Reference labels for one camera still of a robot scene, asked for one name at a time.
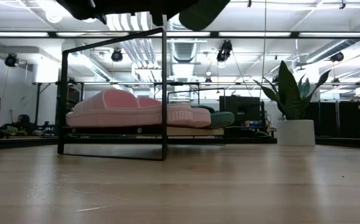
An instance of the wooden floor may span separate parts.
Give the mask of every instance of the wooden floor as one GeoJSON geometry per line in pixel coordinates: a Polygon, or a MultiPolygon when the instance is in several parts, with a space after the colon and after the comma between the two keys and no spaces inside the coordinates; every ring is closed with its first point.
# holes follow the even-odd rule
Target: wooden floor
{"type": "Polygon", "coordinates": [[[171,147],[164,162],[0,150],[0,223],[360,223],[360,149],[171,147]]]}

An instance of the white planter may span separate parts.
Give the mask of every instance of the white planter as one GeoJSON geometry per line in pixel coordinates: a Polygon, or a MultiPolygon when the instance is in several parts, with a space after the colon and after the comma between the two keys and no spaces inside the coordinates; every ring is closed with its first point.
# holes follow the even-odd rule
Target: white planter
{"type": "Polygon", "coordinates": [[[279,146],[315,146],[315,124],[312,120],[279,121],[277,123],[279,146]]]}

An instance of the computer screen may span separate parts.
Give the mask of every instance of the computer screen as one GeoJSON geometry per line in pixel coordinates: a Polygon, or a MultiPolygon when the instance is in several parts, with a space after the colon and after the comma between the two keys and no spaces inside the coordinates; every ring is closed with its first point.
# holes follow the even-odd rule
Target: computer screen
{"type": "Polygon", "coordinates": [[[220,96],[220,111],[234,114],[236,121],[261,121],[259,97],[220,96]]]}

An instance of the snake plant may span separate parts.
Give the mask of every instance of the snake plant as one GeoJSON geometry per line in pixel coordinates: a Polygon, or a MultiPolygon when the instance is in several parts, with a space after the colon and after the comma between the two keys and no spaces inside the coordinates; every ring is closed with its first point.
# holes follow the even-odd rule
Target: snake plant
{"type": "Polygon", "coordinates": [[[287,120],[296,120],[303,119],[313,93],[328,79],[329,72],[320,76],[312,92],[310,92],[309,78],[306,79],[306,82],[302,83],[303,77],[301,77],[299,83],[296,83],[295,77],[289,71],[284,61],[281,61],[278,73],[278,91],[271,82],[269,84],[272,86],[272,90],[263,86],[258,81],[254,81],[262,88],[267,97],[277,102],[278,109],[285,115],[287,120]]]}

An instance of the pink cushion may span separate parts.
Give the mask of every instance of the pink cushion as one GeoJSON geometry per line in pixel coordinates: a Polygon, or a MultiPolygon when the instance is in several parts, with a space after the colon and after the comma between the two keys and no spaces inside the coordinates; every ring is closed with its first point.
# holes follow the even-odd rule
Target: pink cushion
{"type": "MultiPolygon", "coordinates": [[[[104,90],[79,102],[67,114],[67,124],[73,127],[124,127],[162,124],[162,103],[139,97],[123,90],[104,90]]],[[[189,104],[168,105],[168,124],[201,128],[211,123],[210,112],[192,109],[189,104]]]]}

